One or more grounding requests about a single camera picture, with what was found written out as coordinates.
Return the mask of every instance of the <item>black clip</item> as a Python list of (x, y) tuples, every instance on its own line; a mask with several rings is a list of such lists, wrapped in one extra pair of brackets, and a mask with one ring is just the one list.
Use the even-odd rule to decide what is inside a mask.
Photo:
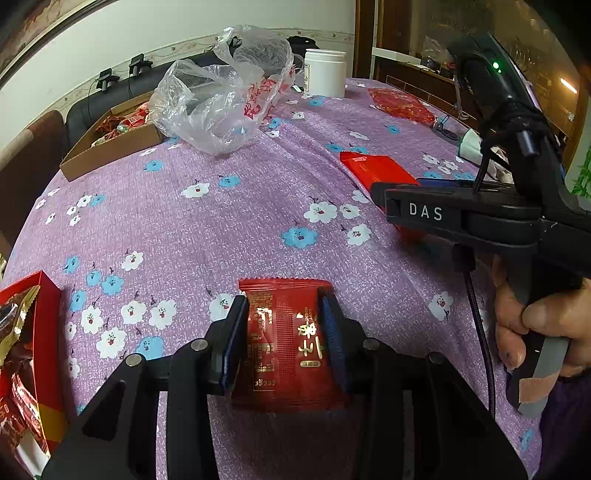
[(133, 78), (137, 78), (142, 72), (142, 68), (151, 69), (152, 64), (152, 61), (144, 60), (144, 54), (140, 53), (131, 59), (131, 63), (129, 64), (129, 75)]
[(100, 88), (103, 93), (106, 93), (107, 88), (109, 87), (109, 82), (117, 82), (119, 77), (117, 75), (113, 75), (113, 69), (106, 69), (99, 73), (99, 79), (96, 82), (96, 87)]

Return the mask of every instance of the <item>table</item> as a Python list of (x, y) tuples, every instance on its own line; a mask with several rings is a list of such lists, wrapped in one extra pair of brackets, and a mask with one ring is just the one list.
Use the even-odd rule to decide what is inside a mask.
[[(476, 167), (457, 161), (454, 146), (428, 128), (373, 108), (369, 87), (387, 86), (349, 79), (344, 99), (290, 90), (269, 125), (224, 157), (173, 138), (71, 183), (55, 176), (24, 225), (3, 285), (43, 269), (61, 288), (64, 394), (78, 411), (126, 354), (156, 358), (202, 336), (224, 317), (238, 279), (253, 277), (331, 281), (345, 315), (368, 335), (401, 353), (442, 352), (486, 401), (476, 331), (449, 249), (436, 239), (403, 243), (338, 152), (389, 155), (416, 177), (470, 177)], [(475, 277), (486, 315), (492, 286), (481, 265)], [(541, 451), (538, 422), (507, 403), (496, 358), (495, 375), (497, 420), (531, 472)], [(221, 398), (209, 405), (221, 478), (348, 477), (359, 428), (354, 406), (279, 415), (233, 410)]]

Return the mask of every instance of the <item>light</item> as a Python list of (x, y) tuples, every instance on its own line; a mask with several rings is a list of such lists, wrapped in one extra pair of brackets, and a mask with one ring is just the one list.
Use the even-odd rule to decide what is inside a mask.
[(560, 79), (562, 85), (564, 85), (566, 88), (568, 88), (571, 92), (573, 93), (578, 93), (577, 89), (575, 87), (573, 87), (569, 82), (567, 82), (565, 79), (561, 78)]

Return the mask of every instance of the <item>finger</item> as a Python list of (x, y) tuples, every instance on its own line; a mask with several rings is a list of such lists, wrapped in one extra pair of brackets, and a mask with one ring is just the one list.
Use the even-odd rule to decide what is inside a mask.
[(583, 373), (583, 370), (585, 370), (585, 367), (583, 367), (583, 366), (574, 367), (569, 364), (564, 364), (562, 366), (562, 369), (560, 370), (560, 376), (561, 377), (576, 377), (577, 375), (580, 375), (581, 373)]
[(496, 321), (521, 335), (529, 329), (521, 321), (524, 306), (515, 298), (509, 283), (505, 281), (496, 289), (495, 313)]
[(499, 255), (492, 257), (492, 282), (495, 287), (500, 287), (507, 280), (507, 270)]
[(495, 336), (499, 356), (505, 366), (509, 369), (520, 367), (525, 360), (525, 343), (520, 335), (497, 323)]
[(523, 324), (547, 336), (591, 337), (591, 294), (588, 289), (554, 293), (529, 305)]
[(591, 365), (591, 343), (588, 340), (571, 340), (564, 363), (573, 367)]

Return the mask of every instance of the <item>black cable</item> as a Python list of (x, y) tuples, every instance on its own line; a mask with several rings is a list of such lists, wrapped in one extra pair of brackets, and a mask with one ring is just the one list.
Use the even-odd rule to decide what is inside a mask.
[(492, 355), (491, 349), (486, 340), (486, 333), (480, 311), (478, 310), (478, 301), (474, 292), (474, 285), (472, 284), (472, 277), (470, 272), (476, 269), (476, 259), (474, 258), (474, 250), (466, 245), (456, 244), (452, 249), (452, 257), (456, 270), (461, 271), (464, 275), (464, 282), (466, 283), (466, 292), (468, 295), (468, 302), (472, 310), (472, 317), (474, 318), (474, 325), (476, 333), (478, 334), (478, 342), (480, 343), (480, 351), (482, 352), (482, 359), (484, 360), (484, 368), (486, 372), (486, 383), (488, 387), (488, 411), (491, 416), (496, 416), (496, 391), (495, 391), (495, 373), (492, 369)]
[(484, 360), (484, 369), (486, 371), (486, 383), (488, 385), (488, 411), (491, 416), (495, 418), (496, 415), (496, 392), (495, 392), (495, 373), (492, 369), (492, 355), (491, 349), (486, 340), (486, 333), (480, 311), (478, 310), (478, 302), (476, 301), (476, 294), (474, 293), (474, 285), (472, 285), (472, 277), (470, 272), (464, 271), (464, 282), (466, 283), (466, 291), (468, 293), (468, 301), (472, 309), (472, 317), (476, 326), (476, 333), (478, 334), (478, 342), (480, 343), (480, 350), (482, 351), (482, 359)]

